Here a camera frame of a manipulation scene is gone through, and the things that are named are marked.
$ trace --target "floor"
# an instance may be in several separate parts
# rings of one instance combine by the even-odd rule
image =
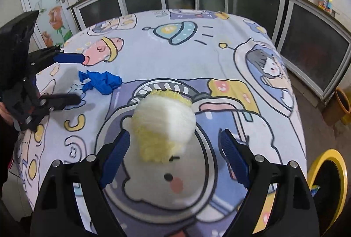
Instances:
[[[289,73],[299,107],[305,134],[307,167],[328,149],[336,149],[343,156],[346,168],[351,171],[351,127],[338,122],[334,127],[324,123],[321,112],[317,109],[318,99],[298,78]],[[351,175],[348,176],[349,193]]]

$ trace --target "blue gripper pad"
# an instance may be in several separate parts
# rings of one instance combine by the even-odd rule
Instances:
[[[248,189],[251,184],[249,179],[249,166],[243,160],[240,152],[235,147],[234,143],[232,142],[232,138],[225,131],[221,132],[220,144],[224,155],[227,157],[228,162],[236,176],[236,180],[239,184],[243,184],[244,187]]]
[[[104,189],[108,184],[112,183],[117,170],[123,161],[124,155],[129,148],[130,140],[131,138],[129,132],[126,131],[120,138],[119,142],[116,143],[109,157],[106,159],[102,167],[102,175],[99,181],[101,188]]]
[[[77,63],[81,64],[85,60],[85,56],[79,53],[60,53],[54,57],[57,63]]]

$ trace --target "white fluffy toy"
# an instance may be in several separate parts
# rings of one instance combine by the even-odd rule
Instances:
[[[171,90],[153,90],[138,103],[132,127],[143,161],[166,163],[184,151],[196,127],[190,106],[190,100]]]

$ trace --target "cartoon print bedding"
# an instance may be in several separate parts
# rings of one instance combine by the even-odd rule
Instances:
[[[77,93],[81,103],[53,112],[18,143],[15,163],[34,207],[55,159],[78,162],[111,143],[120,130],[131,144],[105,189],[127,236],[222,236],[246,190],[236,181],[218,140],[228,128],[238,142],[273,163],[296,160],[306,174],[306,150],[296,99],[281,57],[257,23],[222,12],[162,10],[114,18],[64,44],[83,53],[81,65],[55,64],[37,75],[42,93]],[[123,84],[111,95],[82,91],[78,71],[108,71]],[[195,133],[182,156],[144,163],[130,120],[152,90],[171,89],[192,102]],[[272,185],[255,231],[274,200]],[[86,229],[94,230],[82,190],[74,184]]]

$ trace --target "brown pot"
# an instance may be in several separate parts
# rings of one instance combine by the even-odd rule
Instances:
[[[330,99],[326,108],[322,111],[323,119],[328,126],[332,126],[345,114],[350,113],[350,102],[343,90],[337,87],[333,97]]]

